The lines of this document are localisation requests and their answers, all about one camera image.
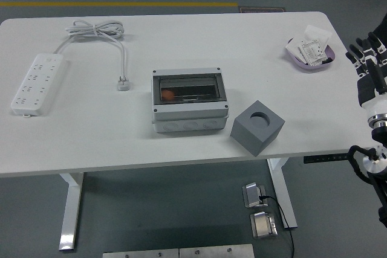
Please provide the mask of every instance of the white paper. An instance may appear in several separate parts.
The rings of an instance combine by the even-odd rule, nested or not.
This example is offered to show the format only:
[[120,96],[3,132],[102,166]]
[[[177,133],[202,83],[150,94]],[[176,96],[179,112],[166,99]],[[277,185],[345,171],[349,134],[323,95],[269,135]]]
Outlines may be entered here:
[[297,59],[300,60],[300,62],[307,63],[304,56],[302,55],[299,46],[306,42],[303,36],[300,34],[296,34],[295,37],[287,44],[286,49],[294,55]]
[[301,44],[300,50],[310,66],[321,65],[322,61],[327,59],[327,55],[317,39]]
[[317,39],[323,50],[327,48],[328,42],[330,38],[332,37],[332,33],[327,30],[322,30],[321,28],[314,27],[312,25],[308,25],[307,29],[304,32],[304,38],[306,40],[313,40]]

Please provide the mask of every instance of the orange object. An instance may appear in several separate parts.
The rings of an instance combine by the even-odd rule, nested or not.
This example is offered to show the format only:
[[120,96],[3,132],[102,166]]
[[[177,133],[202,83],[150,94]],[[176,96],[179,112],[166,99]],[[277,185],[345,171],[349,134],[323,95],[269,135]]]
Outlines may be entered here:
[[170,90],[162,90],[161,91],[161,99],[163,101],[173,101],[175,100],[175,93]]

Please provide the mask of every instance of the white power strip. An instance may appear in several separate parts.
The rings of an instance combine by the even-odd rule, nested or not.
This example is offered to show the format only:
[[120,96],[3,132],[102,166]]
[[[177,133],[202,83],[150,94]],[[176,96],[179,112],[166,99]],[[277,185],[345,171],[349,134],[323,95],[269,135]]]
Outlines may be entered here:
[[12,101],[13,112],[24,116],[46,114],[62,80],[64,67],[63,55],[38,54]]

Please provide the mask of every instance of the coiled white cable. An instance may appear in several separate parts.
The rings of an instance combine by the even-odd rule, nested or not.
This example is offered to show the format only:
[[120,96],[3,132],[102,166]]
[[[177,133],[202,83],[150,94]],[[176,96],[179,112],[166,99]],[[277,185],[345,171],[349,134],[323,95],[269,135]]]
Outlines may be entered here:
[[117,39],[123,36],[123,25],[119,21],[104,21],[99,24],[90,24],[87,21],[76,20],[72,27],[66,28],[69,38],[55,50],[54,54],[75,37],[103,37],[114,41],[121,50],[121,76],[119,78],[119,91],[129,90],[129,80],[125,76],[125,48]]

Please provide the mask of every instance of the yellow floor line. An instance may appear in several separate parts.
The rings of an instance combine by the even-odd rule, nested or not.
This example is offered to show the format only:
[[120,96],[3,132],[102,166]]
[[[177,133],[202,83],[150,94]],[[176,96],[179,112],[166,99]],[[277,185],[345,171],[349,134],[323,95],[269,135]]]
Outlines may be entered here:
[[235,2],[0,2],[0,6],[176,6],[237,7]]

